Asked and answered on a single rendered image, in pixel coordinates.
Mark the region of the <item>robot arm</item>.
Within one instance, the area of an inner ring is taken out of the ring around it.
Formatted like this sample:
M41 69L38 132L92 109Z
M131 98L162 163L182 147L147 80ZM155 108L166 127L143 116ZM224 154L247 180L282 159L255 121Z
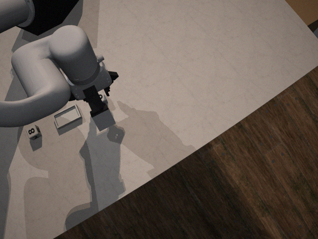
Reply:
M27 27L35 17L32 0L0 0L0 33L15 26ZM103 55L95 55L87 34L75 25L57 29L52 35L18 48L12 67L28 98L0 100L0 127L20 127L63 108L71 90L62 71L75 85L92 83L100 71ZM83 90L90 114L99 131L116 124L95 85Z

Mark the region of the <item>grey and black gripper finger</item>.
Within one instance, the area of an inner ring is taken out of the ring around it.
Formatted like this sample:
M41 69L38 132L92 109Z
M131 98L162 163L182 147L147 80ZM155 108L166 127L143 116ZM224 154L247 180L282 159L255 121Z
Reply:
M77 99L74 97L74 95L73 95L73 94L72 94L72 92L71 92L71 96L70 96L69 101L73 101L73 100L77 100ZM86 98L85 98L85 99L83 99L83 101L88 102Z
M111 77L112 83L113 83L113 81L114 81L116 78L119 77L118 74L117 74L117 72L108 71L108 73L109 73L109 75L110 75L110 77ZM106 95L109 96L109 93L108 93L108 92L110 91L110 86L106 87L106 88L104 89L104 91L105 91Z

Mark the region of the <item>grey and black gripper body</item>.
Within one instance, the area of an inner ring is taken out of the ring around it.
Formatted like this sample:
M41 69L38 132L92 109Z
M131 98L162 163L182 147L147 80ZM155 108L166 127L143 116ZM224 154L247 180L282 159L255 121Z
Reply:
M83 93L83 90L85 90L93 85L95 85L97 92L99 92L112 84L111 77L110 77L108 70L107 70L105 64L103 63L103 61L100 62L100 71L99 71L97 78L92 83L90 83L88 85L84 85L84 86L75 85L71 81L69 81L69 79L67 78L67 76L65 74L64 74L64 76L69 84L69 87L71 89L72 94L74 95L74 97L77 100L84 99L85 95Z

